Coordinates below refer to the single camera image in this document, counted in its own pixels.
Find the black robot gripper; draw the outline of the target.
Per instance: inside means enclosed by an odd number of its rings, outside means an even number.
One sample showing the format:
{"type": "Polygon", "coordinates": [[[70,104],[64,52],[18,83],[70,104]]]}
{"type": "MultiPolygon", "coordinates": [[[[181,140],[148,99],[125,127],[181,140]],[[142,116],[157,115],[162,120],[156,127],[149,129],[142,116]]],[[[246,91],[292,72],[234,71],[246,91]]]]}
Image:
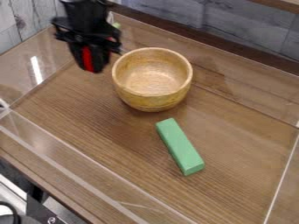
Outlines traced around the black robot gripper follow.
{"type": "Polygon", "coordinates": [[[109,63],[110,52],[120,53],[120,30],[108,22],[106,0],[60,0],[65,16],[54,17],[54,37],[68,43],[69,52],[81,69],[84,45],[92,46],[93,72],[100,73],[109,63]]]}

